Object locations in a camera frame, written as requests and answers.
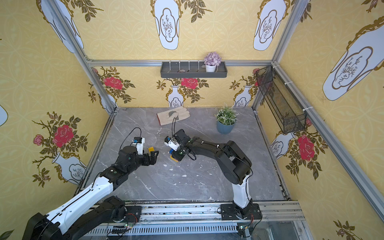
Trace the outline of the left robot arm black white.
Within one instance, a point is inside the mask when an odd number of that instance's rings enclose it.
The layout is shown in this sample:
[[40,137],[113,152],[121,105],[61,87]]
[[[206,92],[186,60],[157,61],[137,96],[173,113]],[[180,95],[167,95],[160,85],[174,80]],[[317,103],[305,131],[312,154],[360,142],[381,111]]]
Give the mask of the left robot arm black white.
[[104,222],[125,221],[128,212],[125,202],[110,193],[139,167],[155,165],[158,154],[158,151],[150,151],[140,155],[136,147],[124,147],[116,162],[82,192],[46,215],[37,213],[31,217],[23,239],[78,240]]

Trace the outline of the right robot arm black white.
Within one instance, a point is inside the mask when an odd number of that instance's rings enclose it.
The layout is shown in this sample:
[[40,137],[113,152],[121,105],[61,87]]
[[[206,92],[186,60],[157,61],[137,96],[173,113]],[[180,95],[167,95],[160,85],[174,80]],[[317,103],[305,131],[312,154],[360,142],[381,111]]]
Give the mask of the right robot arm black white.
[[254,204],[250,196],[249,179],[253,175],[252,161],[233,141],[218,144],[205,141],[199,137],[190,138],[183,129],[171,137],[165,137],[165,145],[170,147],[172,158],[180,162],[185,156],[196,160],[205,156],[215,160],[225,178],[232,184],[234,199],[230,205],[221,205],[223,220],[238,218],[240,220],[261,220],[259,205]]

